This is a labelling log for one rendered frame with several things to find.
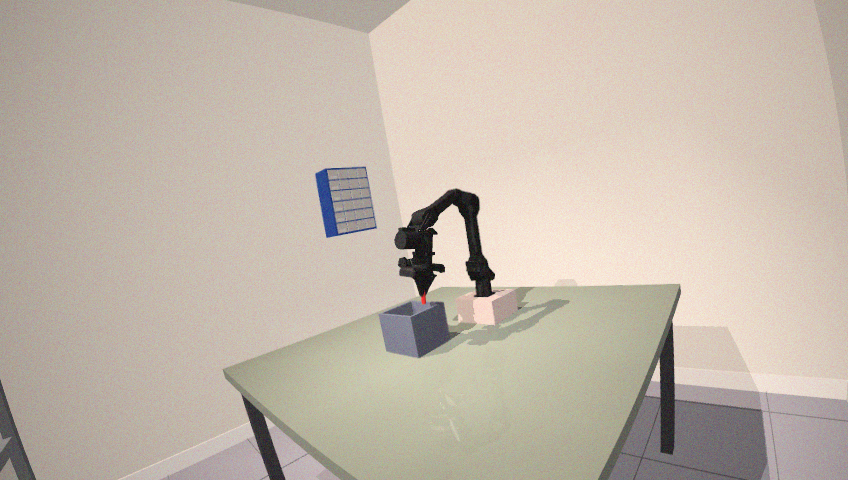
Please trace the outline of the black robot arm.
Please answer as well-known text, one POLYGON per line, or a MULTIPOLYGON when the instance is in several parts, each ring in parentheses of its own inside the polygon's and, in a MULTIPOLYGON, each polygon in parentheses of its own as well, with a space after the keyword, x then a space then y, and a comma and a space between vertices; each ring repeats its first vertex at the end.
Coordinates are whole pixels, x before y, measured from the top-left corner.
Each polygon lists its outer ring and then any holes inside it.
POLYGON ((433 235, 438 233, 429 227, 436 223, 439 215, 451 204, 458 207, 465 220, 470 253, 465 263, 466 272, 471 281, 476 281, 476 294, 473 297, 489 297, 496 293, 492 292, 490 281, 495 279, 495 273, 483 255, 478 224, 479 198, 475 193, 459 188, 450 189, 428 207, 414 212, 407 228, 398 228, 395 246, 398 249, 433 249, 433 235))

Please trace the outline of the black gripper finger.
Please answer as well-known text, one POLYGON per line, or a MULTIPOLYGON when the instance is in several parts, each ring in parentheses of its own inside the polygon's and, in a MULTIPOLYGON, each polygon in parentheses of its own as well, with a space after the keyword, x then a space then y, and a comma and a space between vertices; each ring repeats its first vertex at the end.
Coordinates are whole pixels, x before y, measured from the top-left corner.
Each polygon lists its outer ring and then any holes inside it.
POLYGON ((434 279, 437 275, 433 274, 433 275, 425 275, 425 276, 428 276, 428 281, 427 281, 426 288, 425 288, 425 296, 426 296, 431 284, 433 283, 433 281, 434 281, 434 279))
POLYGON ((418 289, 419 296, 420 296, 420 297, 423 297, 424 292, 425 292, 425 288, 426 288, 426 284, 427 284, 427 281, 428 281, 428 276, 425 276, 425 277, 417 277, 417 278, 412 278, 412 279, 413 279, 413 280, 415 281, 415 283, 416 283, 416 286, 417 286, 417 289, 418 289))

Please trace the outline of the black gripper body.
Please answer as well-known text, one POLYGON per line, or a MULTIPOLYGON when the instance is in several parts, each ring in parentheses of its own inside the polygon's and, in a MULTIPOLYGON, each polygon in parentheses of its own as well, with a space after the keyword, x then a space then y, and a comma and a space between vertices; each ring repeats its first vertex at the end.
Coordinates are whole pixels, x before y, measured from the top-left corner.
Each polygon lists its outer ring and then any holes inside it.
POLYGON ((435 255, 433 249, 415 249, 412 255, 415 255, 415 267, 402 267, 399 276, 417 278, 433 275, 433 271, 445 272, 443 264, 432 263, 432 255, 435 255))

